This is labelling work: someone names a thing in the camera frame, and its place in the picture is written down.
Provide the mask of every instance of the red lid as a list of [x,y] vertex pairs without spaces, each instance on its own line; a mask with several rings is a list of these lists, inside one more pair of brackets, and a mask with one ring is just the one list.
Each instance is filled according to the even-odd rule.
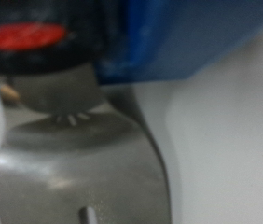
[[39,49],[57,43],[65,37],[58,24],[23,22],[0,25],[0,50]]

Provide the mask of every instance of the blue plastic object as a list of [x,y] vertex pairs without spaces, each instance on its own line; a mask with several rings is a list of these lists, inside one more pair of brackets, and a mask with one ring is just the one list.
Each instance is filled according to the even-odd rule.
[[98,62],[102,84],[187,78],[263,26],[263,0],[132,0]]

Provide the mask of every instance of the metal spatula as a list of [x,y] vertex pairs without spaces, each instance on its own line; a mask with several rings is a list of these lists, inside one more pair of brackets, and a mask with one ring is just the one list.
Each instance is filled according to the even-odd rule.
[[89,65],[17,77],[14,87],[38,112],[7,109],[2,224],[170,223],[155,149],[136,122],[105,100]]

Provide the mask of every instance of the white wall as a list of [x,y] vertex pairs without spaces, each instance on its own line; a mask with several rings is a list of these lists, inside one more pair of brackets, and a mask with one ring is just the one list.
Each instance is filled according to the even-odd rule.
[[174,224],[263,224],[263,32],[182,81],[137,84]]

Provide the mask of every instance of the blurry object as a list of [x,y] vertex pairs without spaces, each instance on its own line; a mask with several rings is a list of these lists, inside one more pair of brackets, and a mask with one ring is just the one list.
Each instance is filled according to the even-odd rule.
[[7,103],[18,103],[20,101],[19,94],[7,84],[0,86],[0,97]]
[[0,1],[1,74],[78,66],[102,55],[105,45],[100,1]]

